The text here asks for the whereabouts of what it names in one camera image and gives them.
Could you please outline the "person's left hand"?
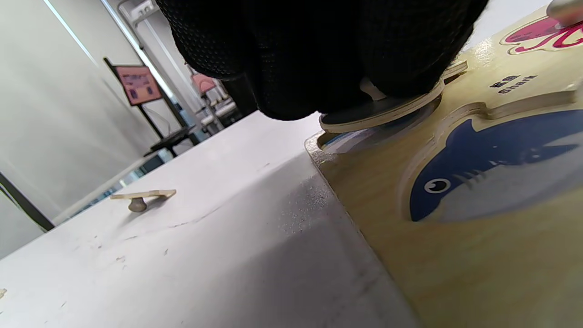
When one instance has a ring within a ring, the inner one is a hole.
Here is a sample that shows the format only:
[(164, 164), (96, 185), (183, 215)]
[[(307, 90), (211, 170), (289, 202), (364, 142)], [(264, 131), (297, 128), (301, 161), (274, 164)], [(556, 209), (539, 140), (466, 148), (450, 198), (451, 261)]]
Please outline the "person's left hand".
[(472, 35), (486, 0), (158, 0), (196, 72), (245, 110), (281, 121), (425, 95)]

